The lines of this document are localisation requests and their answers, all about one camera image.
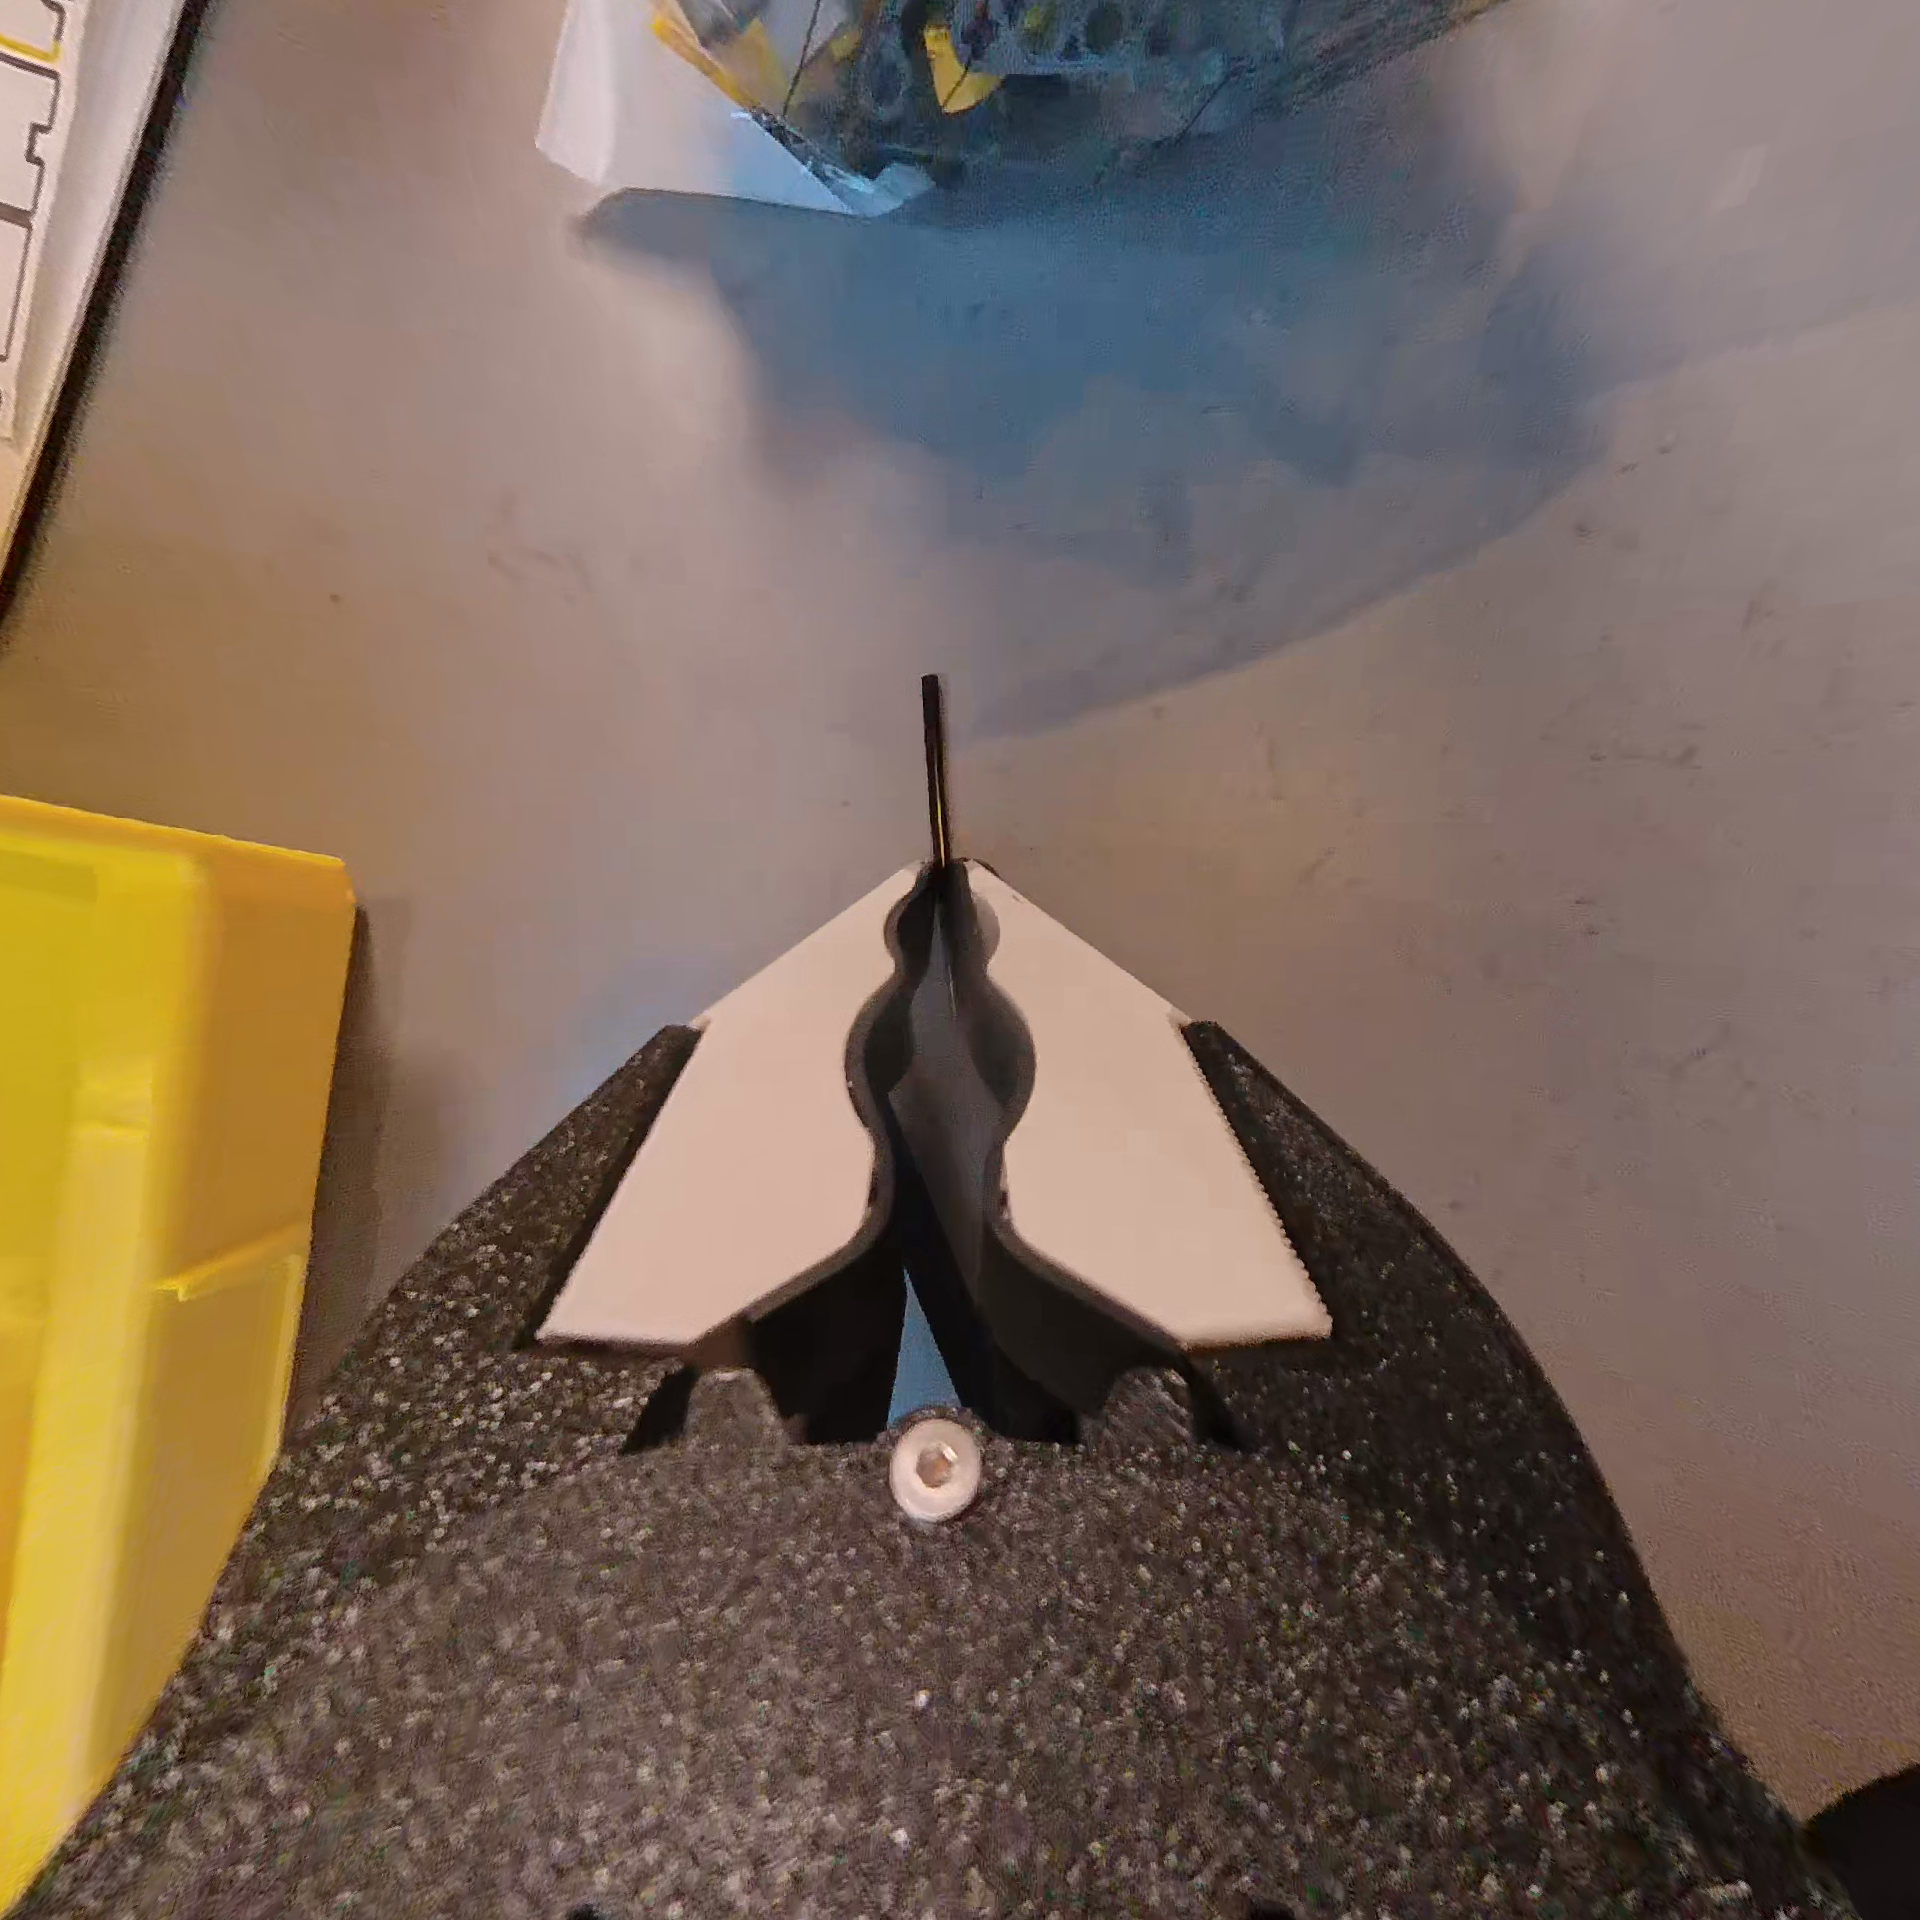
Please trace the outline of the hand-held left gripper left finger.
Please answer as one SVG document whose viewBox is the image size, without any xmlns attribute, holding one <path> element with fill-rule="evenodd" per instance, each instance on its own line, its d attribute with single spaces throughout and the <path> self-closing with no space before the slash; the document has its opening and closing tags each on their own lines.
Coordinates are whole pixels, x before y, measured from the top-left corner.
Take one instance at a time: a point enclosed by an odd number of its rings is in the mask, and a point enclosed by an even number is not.
<svg viewBox="0 0 1920 1920">
<path fill-rule="evenodd" d="M 693 1044 L 545 1311 L 541 1344 L 773 1389 L 875 1389 L 904 1319 L 890 1250 L 890 1047 L 937 867 L 904 868 L 736 985 Z"/>
</svg>

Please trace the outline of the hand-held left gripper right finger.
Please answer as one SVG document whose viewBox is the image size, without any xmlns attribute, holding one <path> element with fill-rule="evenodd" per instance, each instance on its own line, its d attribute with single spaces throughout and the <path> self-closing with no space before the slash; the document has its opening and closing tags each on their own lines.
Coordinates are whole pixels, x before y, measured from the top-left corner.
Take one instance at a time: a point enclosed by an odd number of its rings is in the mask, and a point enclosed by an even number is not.
<svg viewBox="0 0 1920 1920">
<path fill-rule="evenodd" d="M 984 1089 L 978 1279 L 1051 1389 L 1330 1338 L 1187 1015 L 986 867 L 952 881 L 952 1013 Z"/>
</svg>

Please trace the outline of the black long beam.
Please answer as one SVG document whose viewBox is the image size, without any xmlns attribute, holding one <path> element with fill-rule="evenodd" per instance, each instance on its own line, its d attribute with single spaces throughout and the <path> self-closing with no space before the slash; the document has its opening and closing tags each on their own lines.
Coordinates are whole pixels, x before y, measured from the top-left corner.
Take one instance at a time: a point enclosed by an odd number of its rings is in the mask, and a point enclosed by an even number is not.
<svg viewBox="0 0 1920 1920">
<path fill-rule="evenodd" d="M 925 955 L 908 999 L 908 1067 L 896 1091 L 896 1116 L 928 1191 L 933 1231 L 945 1242 L 945 1267 L 917 1282 L 934 1328 L 956 1394 L 987 1418 L 995 1402 L 995 1360 L 978 1284 L 987 1239 L 989 1100 L 976 1072 L 969 1035 L 969 948 L 973 914 L 966 879 L 953 855 L 947 780 L 945 684 L 925 674 L 920 685 L 928 792 Z"/>
</svg>

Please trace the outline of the yellow storage bin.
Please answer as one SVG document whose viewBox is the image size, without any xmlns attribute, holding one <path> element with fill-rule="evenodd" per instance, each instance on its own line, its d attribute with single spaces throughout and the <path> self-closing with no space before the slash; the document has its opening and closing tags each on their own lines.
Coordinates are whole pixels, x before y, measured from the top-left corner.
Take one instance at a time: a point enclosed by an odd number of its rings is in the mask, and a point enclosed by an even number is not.
<svg viewBox="0 0 1920 1920">
<path fill-rule="evenodd" d="M 285 1419 L 340 860 L 3 800 L 3 1901 L 153 1715 Z"/>
</svg>

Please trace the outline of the clear bag of bricks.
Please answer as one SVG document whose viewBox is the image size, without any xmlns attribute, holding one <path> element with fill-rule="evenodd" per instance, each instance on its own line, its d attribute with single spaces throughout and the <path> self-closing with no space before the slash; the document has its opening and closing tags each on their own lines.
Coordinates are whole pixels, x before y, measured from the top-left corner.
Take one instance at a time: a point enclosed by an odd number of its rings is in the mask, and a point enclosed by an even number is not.
<svg viewBox="0 0 1920 1920">
<path fill-rule="evenodd" d="M 883 217 L 1300 106 L 1485 2 L 577 2 L 538 148 L 598 194 Z"/>
</svg>

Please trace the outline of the grey desk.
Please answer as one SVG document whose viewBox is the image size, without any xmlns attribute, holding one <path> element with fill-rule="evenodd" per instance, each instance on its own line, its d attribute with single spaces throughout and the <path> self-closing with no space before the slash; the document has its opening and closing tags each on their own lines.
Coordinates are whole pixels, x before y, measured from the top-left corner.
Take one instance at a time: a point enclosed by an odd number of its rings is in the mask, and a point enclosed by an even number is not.
<svg viewBox="0 0 1920 1920">
<path fill-rule="evenodd" d="M 366 907 L 294 1394 L 958 837 L 1398 1186 L 1796 1815 L 1915 1760 L 1915 5 L 1497 5 L 1088 193 L 593 194 L 555 5 L 209 19 L 5 792 Z"/>
</svg>

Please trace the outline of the white printed sheet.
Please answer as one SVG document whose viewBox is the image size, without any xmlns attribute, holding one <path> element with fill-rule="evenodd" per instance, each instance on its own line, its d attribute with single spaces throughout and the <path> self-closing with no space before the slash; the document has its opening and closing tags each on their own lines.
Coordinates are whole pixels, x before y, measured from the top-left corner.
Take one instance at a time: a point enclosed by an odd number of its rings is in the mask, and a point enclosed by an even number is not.
<svg viewBox="0 0 1920 1920">
<path fill-rule="evenodd" d="M 3 610 L 62 483 L 205 16 L 3 5 Z"/>
</svg>

